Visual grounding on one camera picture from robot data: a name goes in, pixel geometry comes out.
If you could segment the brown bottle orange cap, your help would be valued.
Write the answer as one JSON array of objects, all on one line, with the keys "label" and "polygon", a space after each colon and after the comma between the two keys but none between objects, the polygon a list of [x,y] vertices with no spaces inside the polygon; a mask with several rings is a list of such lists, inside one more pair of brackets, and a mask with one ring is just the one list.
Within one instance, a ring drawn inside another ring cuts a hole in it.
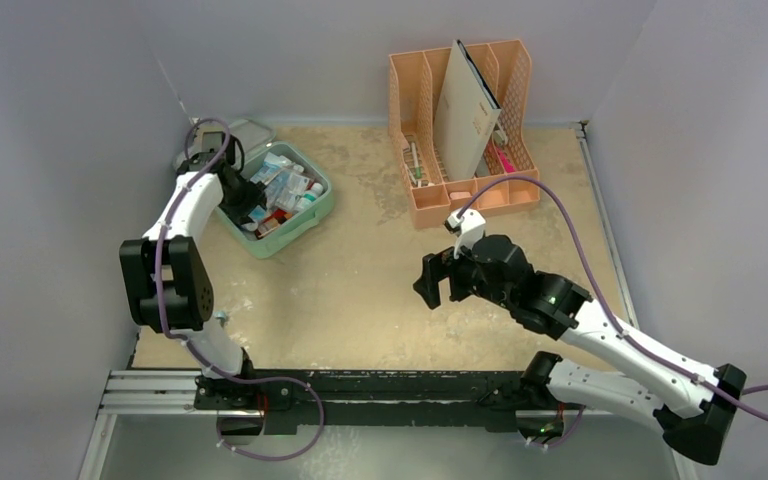
[{"label": "brown bottle orange cap", "polygon": [[293,216],[292,213],[287,213],[283,210],[275,211],[271,216],[269,216],[262,223],[259,224],[257,230],[255,231],[256,238],[262,239],[268,236],[273,231],[280,228],[289,219],[291,219],[292,216]]}]

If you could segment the blue wet wipes pack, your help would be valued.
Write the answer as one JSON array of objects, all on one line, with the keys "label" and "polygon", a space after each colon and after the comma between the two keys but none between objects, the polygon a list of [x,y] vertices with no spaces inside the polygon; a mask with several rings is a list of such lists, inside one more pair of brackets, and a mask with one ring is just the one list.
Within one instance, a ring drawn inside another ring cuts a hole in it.
[{"label": "blue wet wipes pack", "polygon": [[265,205],[256,206],[249,214],[249,218],[256,223],[264,220],[273,210],[276,197],[281,189],[278,176],[285,170],[291,170],[295,163],[283,155],[267,153],[261,168],[250,178],[254,183],[260,183],[264,186],[266,195]]}]

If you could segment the clear bag alcohol pads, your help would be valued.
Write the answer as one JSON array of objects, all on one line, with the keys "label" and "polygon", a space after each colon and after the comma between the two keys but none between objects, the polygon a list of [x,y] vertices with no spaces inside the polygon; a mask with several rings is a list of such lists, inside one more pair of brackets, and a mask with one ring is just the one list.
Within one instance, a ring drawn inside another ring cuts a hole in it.
[{"label": "clear bag alcohol pads", "polygon": [[277,178],[281,189],[275,205],[285,212],[292,211],[300,197],[308,190],[311,179],[295,170],[285,170]]}]

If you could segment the green medicine case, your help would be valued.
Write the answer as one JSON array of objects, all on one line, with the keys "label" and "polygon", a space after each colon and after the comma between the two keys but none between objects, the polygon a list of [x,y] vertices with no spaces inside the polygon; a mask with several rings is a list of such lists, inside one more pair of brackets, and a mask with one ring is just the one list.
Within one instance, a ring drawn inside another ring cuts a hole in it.
[{"label": "green medicine case", "polygon": [[326,173],[273,128],[242,118],[197,123],[173,162],[176,188],[158,222],[166,238],[198,240],[215,213],[254,257],[266,259],[333,209]]}]

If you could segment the small white bottle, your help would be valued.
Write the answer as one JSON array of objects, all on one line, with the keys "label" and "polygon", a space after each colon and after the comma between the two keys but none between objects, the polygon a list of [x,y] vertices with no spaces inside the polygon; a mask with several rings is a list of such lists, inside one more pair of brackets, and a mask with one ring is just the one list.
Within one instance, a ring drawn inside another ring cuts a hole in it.
[{"label": "small white bottle", "polygon": [[307,209],[324,192],[325,188],[321,183],[313,183],[300,197],[295,205],[296,213]]}]

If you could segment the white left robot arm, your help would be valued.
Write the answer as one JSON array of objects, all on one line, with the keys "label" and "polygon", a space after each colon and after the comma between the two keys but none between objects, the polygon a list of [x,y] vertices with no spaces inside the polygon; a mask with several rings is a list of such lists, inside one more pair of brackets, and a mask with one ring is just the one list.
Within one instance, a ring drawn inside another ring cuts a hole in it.
[{"label": "white left robot arm", "polygon": [[265,205],[263,185],[245,179],[236,166],[242,158],[242,143],[229,131],[202,132],[198,151],[183,153],[175,190],[156,223],[119,248],[134,322],[180,343],[204,377],[222,379],[219,395],[235,409],[255,402],[258,382],[248,353],[214,316],[198,240],[215,209],[247,223]]}]

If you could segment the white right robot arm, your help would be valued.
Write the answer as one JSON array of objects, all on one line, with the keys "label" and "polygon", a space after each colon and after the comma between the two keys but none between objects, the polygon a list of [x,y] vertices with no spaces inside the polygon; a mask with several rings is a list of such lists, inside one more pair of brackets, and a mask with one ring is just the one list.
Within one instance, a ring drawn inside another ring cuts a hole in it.
[{"label": "white right robot arm", "polygon": [[718,463],[736,413],[724,396],[741,395],[746,382],[741,369],[695,361],[607,315],[583,287],[534,269],[505,235],[424,256],[413,289],[431,309],[441,304],[443,280],[451,301],[486,300],[524,329],[584,350],[613,368],[599,372],[540,352],[521,381],[529,404],[544,407],[555,399],[609,411],[660,433],[690,460]]}]

